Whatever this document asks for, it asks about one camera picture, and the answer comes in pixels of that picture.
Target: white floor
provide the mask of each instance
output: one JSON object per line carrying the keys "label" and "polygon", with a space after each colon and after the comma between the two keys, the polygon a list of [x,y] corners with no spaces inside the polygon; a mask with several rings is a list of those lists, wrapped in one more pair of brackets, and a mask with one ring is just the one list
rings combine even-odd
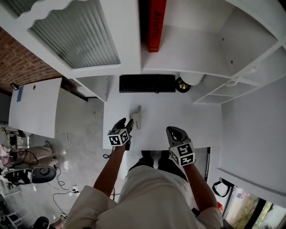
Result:
{"label": "white floor", "polygon": [[[55,139],[41,136],[31,136],[31,146],[44,145],[48,140],[56,153],[61,169],[60,181],[64,181],[64,188],[72,189],[74,186],[72,168],[74,172],[75,185],[82,190],[85,185],[93,186],[99,173],[105,166],[107,159],[103,155],[110,154],[110,150],[102,148],[104,103],[99,99],[89,99],[86,111],[86,126],[84,133],[68,133],[70,155],[68,152],[66,136],[64,133],[57,134]],[[206,148],[196,151],[195,165],[204,176],[206,169]],[[123,180],[129,170],[141,157],[140,151],[125,152],[122,165],[115,183],[116,193],[120,193]],[[53,201],[53,194],[65,193],[60,189],[56,179],[43,184],[30,184],[21,186],[21,193],[9,196],[6,201],[14,211],[20,211],[24,216],[26,226],[30,227],[40,216],[47,217],[51,222],[56,221],[61,210]],[[74,194],[55,195],[58,206],[66,213],[69,212],[76,200]]]}

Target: white desk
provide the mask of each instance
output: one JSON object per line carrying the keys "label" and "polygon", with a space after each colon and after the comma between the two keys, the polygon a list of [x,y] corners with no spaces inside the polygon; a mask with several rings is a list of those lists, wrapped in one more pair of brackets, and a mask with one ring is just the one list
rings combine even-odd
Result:
{"label": "white desk", "polygon": [[9,126],[29,133],[55,137],[55,132],[77,132],[84,125],[87,102],[60,88],[62,79],[24,86],[22,99],[13,91]]}
{"label": "white desk", "polygon": [[219,146],[222,132],[220,105],[192,104],[190,93],[119,93],[119,76],[109,77],[109,94],[104,106],[103,148],[111,148],[108,130],[120,119],[127,121],[139,105],[141,129],[134,126],[130,150],[166,150],[166,127],[184,129],[195,148]]}

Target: red brick wall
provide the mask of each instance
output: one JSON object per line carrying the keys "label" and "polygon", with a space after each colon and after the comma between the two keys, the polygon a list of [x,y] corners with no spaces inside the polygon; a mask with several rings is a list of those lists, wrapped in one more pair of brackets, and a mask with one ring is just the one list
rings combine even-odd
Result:
{"label": "red brick wall", "polygon": [[11,83],[21,86],[60,76],[0,27],[0,90],[12,92]]}

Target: keyboard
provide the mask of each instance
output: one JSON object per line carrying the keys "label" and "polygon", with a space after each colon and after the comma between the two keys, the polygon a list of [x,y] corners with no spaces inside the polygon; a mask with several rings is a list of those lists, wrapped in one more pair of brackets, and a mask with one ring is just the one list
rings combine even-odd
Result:
{"label": "keyboard", "polygon": [[175,92],[174,75],[121,75],[119,92]]}

